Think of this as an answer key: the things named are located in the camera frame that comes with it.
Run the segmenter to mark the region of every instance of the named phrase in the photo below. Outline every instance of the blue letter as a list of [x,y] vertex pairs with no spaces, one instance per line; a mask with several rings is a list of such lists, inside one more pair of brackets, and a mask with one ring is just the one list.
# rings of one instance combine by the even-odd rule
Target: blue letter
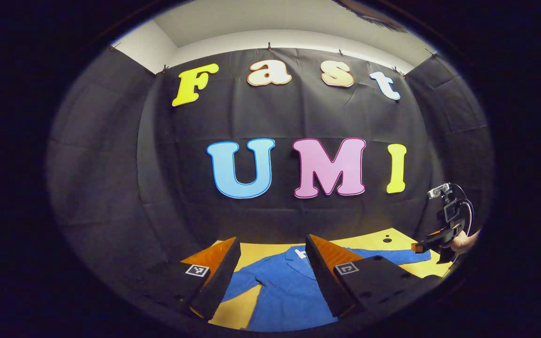
[[233,155],[239,150],[237,143],[213,143],[206,150],[212,156],[212,171],[217,189],[234,199],[260,196],[271,186],[271,149],[275,147],[275,141],[270,138],[257,138],[249,141],[247,147],[254,151],[256,162],[256,180],[249,184],[239,183],[235,177]]
[[381,89],[381,92],[387,96],[388,98],[391,98],[392,100],[399,100],[400,99],[400,94],[399,92],[394,92],[392,89],[391,89],[391,86],[389,84],[392,84],[394,83],[394,81],[392,79],[390,79],[389,77],[386,77],[384,75],[384,73],[380,72],[380,71],[376,71],[372,74],[370,74],[371,76],[371,79],[374,79],[377,81],[377,83],[379,84],[379,89]]

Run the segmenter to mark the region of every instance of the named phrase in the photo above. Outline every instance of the shirt sleeve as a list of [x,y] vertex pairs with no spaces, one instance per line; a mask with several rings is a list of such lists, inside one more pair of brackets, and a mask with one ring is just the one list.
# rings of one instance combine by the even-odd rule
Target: shirt sleeve
[[265,285],[263,268],[270,259],[272,259],[272,256],[263,258],[234,272],[221,302],[232,300],[258,284]]
[[388,261],[394,264],[417,263],[418,261],[429,261],[431,252],[418,254],[412,250],[365,250],[365,249],[348,249],[353,253],[357,253],[364,258],[373,257],[374,255],[383,256]]

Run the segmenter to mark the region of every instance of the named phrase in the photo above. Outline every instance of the white ceiling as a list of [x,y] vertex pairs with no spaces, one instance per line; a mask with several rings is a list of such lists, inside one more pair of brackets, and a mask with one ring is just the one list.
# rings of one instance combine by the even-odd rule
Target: white ceiling
[[253,30],[303,30],[348,38],[417,66],[430,49],[412,33],[359,19],[332,0],[194,0],[154,21],[178,47],[211,37]]

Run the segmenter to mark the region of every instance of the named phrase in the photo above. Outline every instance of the letter u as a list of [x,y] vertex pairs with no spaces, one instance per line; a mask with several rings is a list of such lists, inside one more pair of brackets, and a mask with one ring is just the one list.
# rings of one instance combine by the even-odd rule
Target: letter u
[[234,142],[219,142],[208,146],[206,152],[212,156],[212,171],[216,188],[234,199],[251,199],[264,194],[271,186],[271,149],[275,141],[270,138],[256,138],[247,143],[254,152],[256,180],[249,184],[237,181],[234,154],[239,145]]

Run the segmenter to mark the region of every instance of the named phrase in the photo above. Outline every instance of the yellow letter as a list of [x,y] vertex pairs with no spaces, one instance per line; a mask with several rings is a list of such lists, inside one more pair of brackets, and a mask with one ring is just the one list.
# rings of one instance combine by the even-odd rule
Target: yellow letter
[[206,85],[208,84],[208,73],[203,73],[200,77],[197,76],[204,71],[214,74],[218,71],[218,65],[211,63],[195,69],[185,70],[178,75],[178,77],[181,78],[181,83],[178,84],[177,97],[172,100],[173,107],[193,102],[199,98],[200,95],[193,92],[193,88],[195,86],[197,86],[199,90],[206,88]]
[[328,85],[351,86],[354,84],[354,77],[348,73],[350,67],[343,62],[323,61],[320,69],[323,71],[320,77]]
[[390,144],[387,151],[391,154],[391,181],[387,185],[387,193],[404,191],[404,154],[406,147],[401,144]]
[[283,61],[264,60],[249,66],[249,70],[255,70],[247,77],[251,85],[286,84],[291,81],[292,76],[287,74],[287,67]]

